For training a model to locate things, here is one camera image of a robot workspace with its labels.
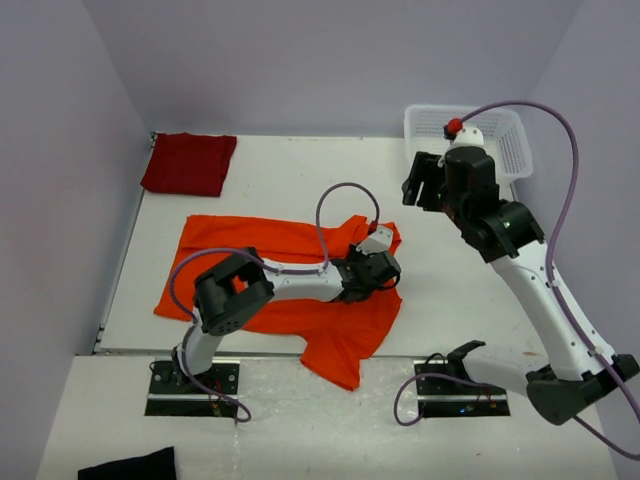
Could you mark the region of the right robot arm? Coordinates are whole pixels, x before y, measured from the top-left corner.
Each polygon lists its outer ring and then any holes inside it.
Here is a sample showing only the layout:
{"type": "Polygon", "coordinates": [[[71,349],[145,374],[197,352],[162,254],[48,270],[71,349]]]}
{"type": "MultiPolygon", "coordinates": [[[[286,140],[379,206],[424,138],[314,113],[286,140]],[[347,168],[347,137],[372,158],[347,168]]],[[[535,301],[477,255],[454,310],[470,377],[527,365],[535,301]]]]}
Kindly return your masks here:
{"type": "Polygon", "coordinates": [[[515,295],[548,358],[539,369],[520,366],[469,341],[446,356],[454,391],[490,384],[527,397],[546,421],[562,425],[638,375],[636,359],[607,344],[547,266],[541,227],[524,204],[501,198],[495,162],[483,148],[417,153],[402,193],[403,204],[442,212],[455,224],[515,295]]]}

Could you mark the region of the orange t shirt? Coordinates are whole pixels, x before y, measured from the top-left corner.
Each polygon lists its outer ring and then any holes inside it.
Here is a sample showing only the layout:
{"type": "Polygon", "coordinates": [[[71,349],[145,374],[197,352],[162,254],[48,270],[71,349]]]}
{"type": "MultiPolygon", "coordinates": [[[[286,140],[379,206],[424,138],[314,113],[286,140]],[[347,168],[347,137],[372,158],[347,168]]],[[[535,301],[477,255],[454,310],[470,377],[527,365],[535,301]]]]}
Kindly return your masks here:
{"type": "MultiPolygon", "coordinates": [[[[184,225],[174,261],[216,247],[254,247],[268,259],[286,263],[318,263],[320,240],[332,258],[346,256],[350,245],[363,241],[369,223],[353,215],[342,225],[317,235],[313,225],[276,219],[240,216],[191,215],[184,225]]],[[[268,335],[296,335],[306,342],[301,363],[313,373],[348,391],[360,385],[360,363],[381,346],[402,299],[396,289],[379,291],[359,303],[322,303],[282,300],[267,304],[246,325],[246,330],[268,335]]]]}

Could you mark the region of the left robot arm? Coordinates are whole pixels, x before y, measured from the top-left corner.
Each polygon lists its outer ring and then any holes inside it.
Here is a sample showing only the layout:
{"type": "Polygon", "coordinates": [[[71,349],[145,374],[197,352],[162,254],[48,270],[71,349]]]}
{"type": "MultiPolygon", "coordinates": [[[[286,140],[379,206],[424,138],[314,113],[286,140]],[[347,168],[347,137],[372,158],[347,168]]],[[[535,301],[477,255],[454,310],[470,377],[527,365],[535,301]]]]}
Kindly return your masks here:
{"type": "Polygon", "coordinates": [[[187,393],[201,390],[223,338],[246,326],[270,303],[360,303],[397,284],[400,276],[401,267],[388,250],[362,252],[352,246],[344,258],[307,264],[262,258],[253,247],[196,252],[173,268],[167,283],[174,305],[191,321],[172,352],[172,380],[187,393]],[[193,305],[184,305],[176,293],[179,275],[189,263],[213,254],[225,258],[196,277],[193,305]]]}

